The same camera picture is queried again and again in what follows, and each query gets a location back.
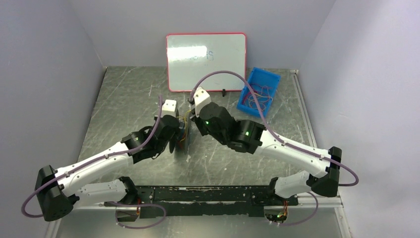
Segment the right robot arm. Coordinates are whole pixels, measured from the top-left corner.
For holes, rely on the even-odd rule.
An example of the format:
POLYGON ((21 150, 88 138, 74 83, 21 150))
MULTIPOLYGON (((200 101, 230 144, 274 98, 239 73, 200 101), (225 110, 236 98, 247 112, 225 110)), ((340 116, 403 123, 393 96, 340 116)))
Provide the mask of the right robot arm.
POLYGON ((294 175, 272 180, 272 193, 281 198, 312 191, 324 197, 338 192, 342 150, 313 148, 296 141, 281 142, 263 124, 235 120, 224 107, 210 102, 200 111, 192 110, 192 121, 201 135, 210 135, 220 144, 238 153, 277 158, 301 169, 294 175))

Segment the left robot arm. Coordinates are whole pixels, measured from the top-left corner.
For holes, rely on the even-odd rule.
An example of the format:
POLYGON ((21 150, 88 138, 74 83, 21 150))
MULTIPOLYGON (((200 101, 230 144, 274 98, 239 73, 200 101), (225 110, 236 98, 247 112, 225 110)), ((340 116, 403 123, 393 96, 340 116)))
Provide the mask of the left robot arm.
POLYGON ((74 208, 100 202, 132 204, 137 189, 129 177, 93 183, 99 177, 145 159, 157 158, 166 148, 174 150, 180 134, 177 117, 155 118, 152 126, 132 132, 105 151, 76 164, 54 169, 47 165, 38 171, 35 184, 37 201, 45 221, 55 221, 74 208))

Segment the black perforated cable spool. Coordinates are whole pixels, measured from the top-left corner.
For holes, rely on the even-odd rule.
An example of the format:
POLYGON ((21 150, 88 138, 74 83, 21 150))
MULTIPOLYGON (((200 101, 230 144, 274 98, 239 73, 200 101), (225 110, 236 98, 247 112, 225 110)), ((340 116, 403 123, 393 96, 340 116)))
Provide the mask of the black perforated cable spool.
POLYGON ((175 144, 169 145, 169 151, 175 156, 188 155, 190 137, 192 132, 192 122, 186 118, 178 116, 180 122, 180 128, 182 129, 182 135, 178 138, 175 144))

